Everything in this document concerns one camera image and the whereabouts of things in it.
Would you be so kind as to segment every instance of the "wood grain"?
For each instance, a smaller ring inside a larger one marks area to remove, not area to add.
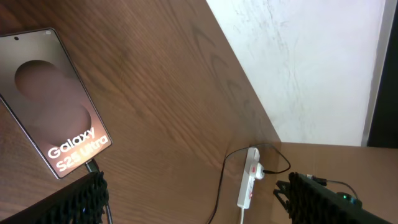
[[[96,156],[115,223],[206,223],[227,152],[279,138],[204,1],[0,1],[0,34],[53,27],[114,144]],[[245,153],[228,161],[213,223],[236,223]],[[277,155],[262,152],[268,169]],[[0,219],[86,174],[56,180],[0,106]],[[269,221],[275,177],[249,223]]]

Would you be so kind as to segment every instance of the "phone screen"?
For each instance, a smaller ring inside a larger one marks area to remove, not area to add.
[[[57,178],[112,144],[53,29],[0,37],[0,49],[1,98]]]

